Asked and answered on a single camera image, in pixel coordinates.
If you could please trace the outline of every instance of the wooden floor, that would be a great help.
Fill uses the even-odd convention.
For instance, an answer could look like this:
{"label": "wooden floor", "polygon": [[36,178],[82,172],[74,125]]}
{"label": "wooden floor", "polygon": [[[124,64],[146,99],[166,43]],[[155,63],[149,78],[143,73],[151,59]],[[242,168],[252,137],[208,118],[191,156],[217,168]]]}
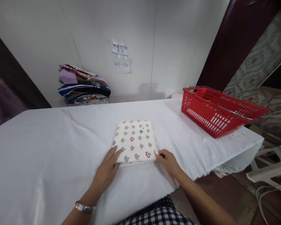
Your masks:
{"label": "wooden floor", "polygon": [[[266,183],[254,184],[246,178],[245,173],[243,171],[219,178],[212,172],[197,179],[196,183],[223,207],[239,225],[266,225],[254,196],[256,189]],[[196,224],[200,224],[182,189],[173,192],[171,197],[179,212],[192,219]],[[268,224],[281,225],[281,191],[265,195],[262,204]]]}

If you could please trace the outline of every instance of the checkered shirt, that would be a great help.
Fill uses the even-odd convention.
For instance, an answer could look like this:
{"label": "checkered shirt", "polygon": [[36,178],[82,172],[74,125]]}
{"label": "checkered shirt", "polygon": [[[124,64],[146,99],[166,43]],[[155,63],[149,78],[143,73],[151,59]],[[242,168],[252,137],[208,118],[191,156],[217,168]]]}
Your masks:
{"label": "checkered shirt", "polygon": [[176,211],[169,195],[143,210],[121,221],[117,225],[188,224],[195,225],[189,218]]}

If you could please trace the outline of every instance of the watch band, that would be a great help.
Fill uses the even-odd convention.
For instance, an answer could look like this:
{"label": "watch band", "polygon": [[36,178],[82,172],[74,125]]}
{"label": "watch band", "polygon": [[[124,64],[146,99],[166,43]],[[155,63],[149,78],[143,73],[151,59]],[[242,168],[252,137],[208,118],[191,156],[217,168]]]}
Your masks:
{"label": "watch band", "polygon": [[91,206],[85,206],[79,203],[79,201],[77,201],[75,203],[75,208],[78,209],[78,211],[82,212],[82,213],[86,213],[86,214],[92,214],[93,211],[96,209],[96,206],[91,207]]}

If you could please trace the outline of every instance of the dark wood frame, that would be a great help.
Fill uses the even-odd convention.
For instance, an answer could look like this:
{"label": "dark wood frame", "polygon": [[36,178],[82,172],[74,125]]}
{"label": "dark wood frame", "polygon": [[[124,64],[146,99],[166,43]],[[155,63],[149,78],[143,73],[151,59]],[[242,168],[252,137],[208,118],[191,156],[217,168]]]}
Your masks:
{"label": "dark wood frame", "polygon": [[51,108],[18,61],[0,39],[0,78],[29,109]]}
{"label": "dark wood frame", "polygon": [[279,10],[274,0],[230,0],[197,86],[223,91]]}

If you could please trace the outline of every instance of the white fabric with mushroom pattern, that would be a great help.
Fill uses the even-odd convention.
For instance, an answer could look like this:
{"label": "white fabric with mushroom pattern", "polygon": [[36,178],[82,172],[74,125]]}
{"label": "white fabric with mushroom pattern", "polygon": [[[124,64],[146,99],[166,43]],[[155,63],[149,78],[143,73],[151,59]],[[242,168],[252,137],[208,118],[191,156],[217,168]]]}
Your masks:
{"label": "white fabric with mushroom pattern", "polygon": [[117,163],[147,162],[156,160],[158,152],[154,129],[150,121],[123,121],[116,128],[112,146],[123,152]]}

